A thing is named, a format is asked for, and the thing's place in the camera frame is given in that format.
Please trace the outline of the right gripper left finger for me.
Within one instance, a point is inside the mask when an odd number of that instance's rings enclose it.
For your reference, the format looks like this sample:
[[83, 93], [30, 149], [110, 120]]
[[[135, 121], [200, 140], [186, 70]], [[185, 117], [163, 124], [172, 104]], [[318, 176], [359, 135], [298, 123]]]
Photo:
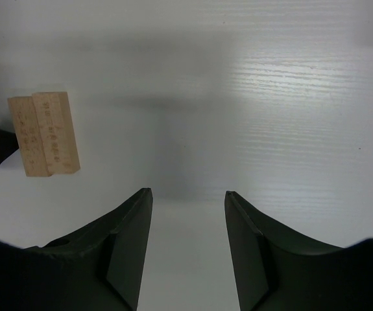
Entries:
[[152, 191], [46, 246], [0, 241], [0, 310], [136, 310]]

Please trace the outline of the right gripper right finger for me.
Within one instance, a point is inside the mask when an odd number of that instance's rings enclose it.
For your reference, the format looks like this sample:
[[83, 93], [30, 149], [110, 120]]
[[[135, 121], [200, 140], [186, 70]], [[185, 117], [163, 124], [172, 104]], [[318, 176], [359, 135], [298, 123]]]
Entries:
[[373, 310], [373, 238], [310, 238], [228, 191], [224, 210], [241, 310]]

